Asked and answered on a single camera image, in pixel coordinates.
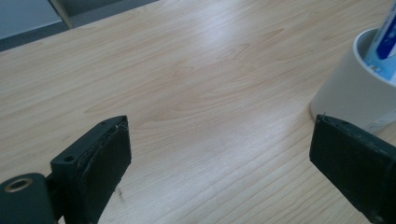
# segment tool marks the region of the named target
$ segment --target light wood surface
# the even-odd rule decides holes
[[[367,223],[309,161],[308,105],[390,2],[161,0],[1,52],[0,181],[125,114],[100,223]]]

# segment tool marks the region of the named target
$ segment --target wood grain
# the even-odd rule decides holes
[[[389,6],[162,0],[1,52],[0,180],[125,114],[133,163],[100,223],[368,223],[309,161],[308,105]]]

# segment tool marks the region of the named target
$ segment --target screw hole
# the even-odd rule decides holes
[[[74,156],[68,156],[68,157],[64,158],[64,161],[67,161],[67,162],[73,161],[73,160],[74,160]]]
[[[17,192],[17,191],[27,188],[32,183],[33,183],[32,178],[17,179],[15,181],[13,181],[12,183],[8,184],[5,188],[5,191],[7,193]]]

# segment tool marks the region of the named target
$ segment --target toothpaste tube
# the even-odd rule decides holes
[[[396,84],[396,0],[364,57],[380,77]]]

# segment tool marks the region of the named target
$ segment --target white cup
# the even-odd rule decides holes
[[[311,114],[326,114],[374,133],[396,120],[396,85],[363,61],[377,29],[359,34],[311,102]]]

